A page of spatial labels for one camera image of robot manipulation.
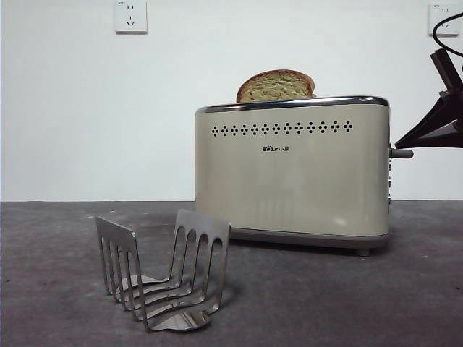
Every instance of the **stainless steel toast rack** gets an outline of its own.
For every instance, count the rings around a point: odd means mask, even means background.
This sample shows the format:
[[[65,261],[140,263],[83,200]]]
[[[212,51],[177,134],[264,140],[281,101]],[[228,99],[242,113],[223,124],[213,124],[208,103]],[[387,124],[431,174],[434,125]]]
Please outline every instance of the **stainless steel toast rack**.
[[[101,217],[96,230],[107,294],[147,331],[188,331],[210,322],[224,289],[229,221],[179,210],[163,279],[142,274],[135,232]]]

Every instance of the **toaster foot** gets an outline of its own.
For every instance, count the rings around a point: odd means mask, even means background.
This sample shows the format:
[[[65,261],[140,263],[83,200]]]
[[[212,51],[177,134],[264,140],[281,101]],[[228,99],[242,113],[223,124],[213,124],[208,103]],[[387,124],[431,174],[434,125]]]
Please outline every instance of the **toaster foot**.
[[[370,249],[369,248],[359,248],[359,249],[357,249],[357,255],[359,257],[369,257],[370,256]]]

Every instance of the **brand logo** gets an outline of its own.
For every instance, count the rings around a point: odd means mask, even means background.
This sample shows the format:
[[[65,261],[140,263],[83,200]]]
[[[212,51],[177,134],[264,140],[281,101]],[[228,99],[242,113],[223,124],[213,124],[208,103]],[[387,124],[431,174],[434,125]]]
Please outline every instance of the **brand logo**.
[[[289,152],[289,147],[273,147],[273,146],[267,146],[267,147],[262,147],[263,152]]]

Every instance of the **chrome trim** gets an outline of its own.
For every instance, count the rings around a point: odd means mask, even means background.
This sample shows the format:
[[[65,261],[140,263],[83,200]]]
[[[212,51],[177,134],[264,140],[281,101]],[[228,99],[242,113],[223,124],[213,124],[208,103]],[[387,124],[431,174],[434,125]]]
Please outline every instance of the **chrome trim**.
[[[251,111],[269,108],[291,108],[307,106],[337,106],[337,105],[383,105],[389,106],[386,99],[376,96],[332,96],[329,98],[311,98],[278,101],[255,101],[253,103],[230,103],[227,105],[206,106],[199,108],[196,114],[230,112],[230,111]]]
[[[384,246],[388,242],[390,236],[389,233],[376,236],[352,236],[231,228],[230,238],[236,240],[273,242],[278,244],[371,249]]]

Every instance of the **white wall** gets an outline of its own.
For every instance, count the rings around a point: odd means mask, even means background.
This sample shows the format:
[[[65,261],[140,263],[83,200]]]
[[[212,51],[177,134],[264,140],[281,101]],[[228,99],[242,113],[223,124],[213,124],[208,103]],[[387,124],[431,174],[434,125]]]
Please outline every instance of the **white wall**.
[[[387,98],[393,143],[444,89],[428,1],[148,0],[148,35],[115,35],[114,1],[2,1],[3,201],[192,200],[195,110],[263,70]],[[462,172],[463,150],[418,149],[393,198],[463,199]]]

